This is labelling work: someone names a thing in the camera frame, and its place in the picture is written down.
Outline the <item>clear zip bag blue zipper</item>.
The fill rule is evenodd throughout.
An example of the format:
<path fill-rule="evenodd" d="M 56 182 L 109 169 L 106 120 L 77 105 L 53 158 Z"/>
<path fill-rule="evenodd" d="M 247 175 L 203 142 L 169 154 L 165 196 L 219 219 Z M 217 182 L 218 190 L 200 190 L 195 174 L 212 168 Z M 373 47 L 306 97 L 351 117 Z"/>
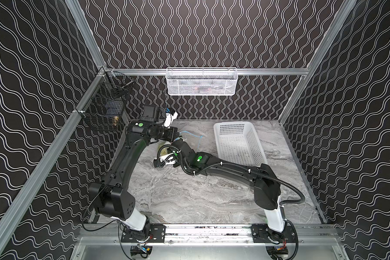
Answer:
<path fill-rule="evenodd" d="M 179 148 L 182 147 L 184 149 L 184 153 L 185 153 L 185 155 L 188 156 L 188 162 L 190 165 L 192 164 L 192 161 L 194 161 L 196 158 L 196 154 L 197 154 L 197 151 L 199 149 L 200 141 L 202 138 L 203 138 L 202 135 L 193 134 L 193 133 L 190 133 L 188 131 L 181 131 L 179 136 L 174 139 L 174 141 L 181 139 L 184 142 L 186 142 L 186 144 L 183 144 L 183 145 L 178 144 L 177 146 Z M 171 142 L 165 141 L 165 142 L 161 143 L 158 147 L 160 147 L 166 143 L 169 144 Z"/>

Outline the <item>white plastic perforated basket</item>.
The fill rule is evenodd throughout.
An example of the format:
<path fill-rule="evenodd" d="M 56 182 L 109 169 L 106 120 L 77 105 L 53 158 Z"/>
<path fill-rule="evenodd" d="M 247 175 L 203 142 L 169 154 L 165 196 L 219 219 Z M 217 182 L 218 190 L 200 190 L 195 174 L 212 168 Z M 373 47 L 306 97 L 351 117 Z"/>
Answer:
<path fill-rule="evenodd" d="M 245 166 L 260 167 L 268 163 L 251 122 L 219 122 L 213 129 L 219 158 Z"/>

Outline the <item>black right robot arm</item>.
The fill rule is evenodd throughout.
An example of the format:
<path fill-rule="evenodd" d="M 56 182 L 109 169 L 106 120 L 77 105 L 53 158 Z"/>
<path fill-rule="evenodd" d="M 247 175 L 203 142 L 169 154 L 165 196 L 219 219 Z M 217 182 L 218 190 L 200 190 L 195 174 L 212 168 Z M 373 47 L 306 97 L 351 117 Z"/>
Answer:
<path fill-rule="evenodd" d="M 181 168 L 190 176 L 215 176 L 251 187 L 254 202 L 265 212 L 268 228 L 274 232 L 284 232 L 286 221 L 280 199 L 282 181 L 269 165 L 255 167 L 229 162 L 210 153 L 196 152 L 181 139 L 161 146 L 153 164 L 162 168 L 170 161 L 174 167 Z"/>

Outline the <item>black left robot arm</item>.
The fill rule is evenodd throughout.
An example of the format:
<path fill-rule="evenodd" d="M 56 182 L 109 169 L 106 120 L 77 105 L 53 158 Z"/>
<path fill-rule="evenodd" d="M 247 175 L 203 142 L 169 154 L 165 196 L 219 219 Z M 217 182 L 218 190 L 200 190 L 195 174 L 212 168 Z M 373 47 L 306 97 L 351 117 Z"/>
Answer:
<path fill-rule="evenodd" d="M 148 219 L 135 208 L 128 186 L 135 166 L 145 150 L 157 141 L 173 142 L 178 130 L 172 122 L 178 116 L 173 108 L 145 105 L 141 117 L 125 128 L 125 139 L 104 179 L 89 186 L 91 207 L 97 214 L 119 221 L 129 229 L 147 232 Z"/>

